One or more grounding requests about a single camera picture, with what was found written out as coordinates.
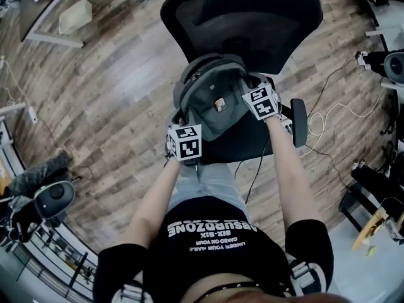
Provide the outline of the cream storage box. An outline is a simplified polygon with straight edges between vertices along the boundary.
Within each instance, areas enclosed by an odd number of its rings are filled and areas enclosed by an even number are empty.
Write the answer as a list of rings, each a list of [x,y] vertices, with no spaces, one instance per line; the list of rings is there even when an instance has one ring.
[[[92,4],[80,0],[59,17],[59,34],[69,35],[92,21]]]

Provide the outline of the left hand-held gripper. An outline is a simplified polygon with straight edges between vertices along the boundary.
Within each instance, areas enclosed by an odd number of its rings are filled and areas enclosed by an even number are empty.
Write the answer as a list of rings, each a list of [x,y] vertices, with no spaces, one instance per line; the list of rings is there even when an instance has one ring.
[[[166,147],[169,156],[186,166],[197,166],[202,156],[202,127],[200,124],[180,126],[170,124],[167,129]]]

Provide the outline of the black mesh office chair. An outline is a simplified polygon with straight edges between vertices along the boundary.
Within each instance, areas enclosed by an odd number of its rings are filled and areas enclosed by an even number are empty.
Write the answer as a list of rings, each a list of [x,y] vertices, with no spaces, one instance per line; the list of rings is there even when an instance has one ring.
[[[319,0],[166,0],[160,16],[188,64],[206,54],[235,54],[249,79],[250,73],[272,79],[323,20]],[[280,104],[281,117],[293,122],[294,145],[303,146],[304,102],[294,98],[287,107]],[[273,152],[265,120],[257,120],[250,110],[219,138],[202,139],[201,147],[198,164],[203,165],[242,162]]]

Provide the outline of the person's black printed t-shirt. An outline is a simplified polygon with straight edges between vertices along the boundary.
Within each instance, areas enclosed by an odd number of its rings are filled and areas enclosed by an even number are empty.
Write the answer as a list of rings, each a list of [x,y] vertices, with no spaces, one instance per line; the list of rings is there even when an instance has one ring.
[[[332,280],[334,255],[323,222],[293,223],[280,247],[235,206],[213,196],[189,199],[168,212],[149,248],[122,244],[100,252],[93,299],[111,303],[134,282],[153,303],[179,303],[194,283],[219,273],[246,276],[282,295],[291,286],[287,256],[317,264]]]

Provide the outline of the person's left forearm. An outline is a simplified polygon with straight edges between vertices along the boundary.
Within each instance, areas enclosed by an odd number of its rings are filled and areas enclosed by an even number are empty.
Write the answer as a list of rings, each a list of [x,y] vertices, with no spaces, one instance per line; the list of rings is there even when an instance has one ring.
[[[176,184],[181,164],[170,158],[151,188],[140,201],[127,229],[116,245],[136,244],[149,248],[159,233]]]

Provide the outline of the person's light jeans legs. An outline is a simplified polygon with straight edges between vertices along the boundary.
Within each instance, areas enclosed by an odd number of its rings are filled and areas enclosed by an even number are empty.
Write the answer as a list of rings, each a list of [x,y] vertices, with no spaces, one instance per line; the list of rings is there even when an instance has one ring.
[[[242,200],[235,179],[225,163],[210,165],[199,164],[196,167],[183,165],[169,201],[168,210],[180,203],[194,199],[215,197],[247,213],[247,206]]]

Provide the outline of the grey backpack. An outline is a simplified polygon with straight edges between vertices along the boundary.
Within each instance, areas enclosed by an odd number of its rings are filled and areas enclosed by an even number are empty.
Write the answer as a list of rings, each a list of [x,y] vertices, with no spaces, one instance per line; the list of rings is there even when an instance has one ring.
[[[173,90],[172,123],[201,125],[202,139],[213,141],[249,109],[242,96],[251,87],[241,57],[211,53],[191,61]]]

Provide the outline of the white table frame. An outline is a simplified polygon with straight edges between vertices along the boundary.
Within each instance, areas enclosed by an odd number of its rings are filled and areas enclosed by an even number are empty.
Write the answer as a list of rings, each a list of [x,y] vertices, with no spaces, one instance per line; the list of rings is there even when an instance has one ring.
[[[26,108],[26,103],[18,103],[13,105],[8,105],[0,108],[0,117],[9,114],[10,112],[14,112],[17,110],[24,110]]]

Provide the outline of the person's right forearm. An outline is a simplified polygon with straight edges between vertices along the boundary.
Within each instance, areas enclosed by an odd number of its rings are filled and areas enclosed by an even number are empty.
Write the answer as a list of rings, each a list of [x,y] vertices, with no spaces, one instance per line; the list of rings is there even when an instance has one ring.
[[[320,214],[299,154],[277,116],[265,119],[286,229],[301,220],[320,220]]]

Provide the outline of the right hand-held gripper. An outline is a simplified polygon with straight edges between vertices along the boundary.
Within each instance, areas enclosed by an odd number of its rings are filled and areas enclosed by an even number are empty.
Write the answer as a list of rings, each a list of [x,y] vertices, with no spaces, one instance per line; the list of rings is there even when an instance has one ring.
[[[276,91],[272,87],[272,79],[261,73],[250,73],[250,89],[242,96],[249,110],[257,120],[265,120],[276,116],[281,118],[281,104]]]

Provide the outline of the round wooden table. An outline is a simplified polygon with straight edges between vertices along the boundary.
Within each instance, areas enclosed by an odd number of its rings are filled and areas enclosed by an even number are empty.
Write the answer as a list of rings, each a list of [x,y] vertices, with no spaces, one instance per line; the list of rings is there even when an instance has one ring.
[[[392,210],[387,210],[384,206],[386,200],[392,199],[399,202],[399,215],[391,215]],[[361,226],[350,213],[356,203],[365,209],[370,214],[369,220]],[[379,206],[376,206],[362,192],[360,184],[352,184],[340,200],[338,210],[358,231],[358,236],[354,240],[351,250],[359,250],[363,245],[369,245],[370,239],[382,228],[384,228],[390,238],[399,246],[404,245],[404,204],[397,198],[387,197],[382,200]]]

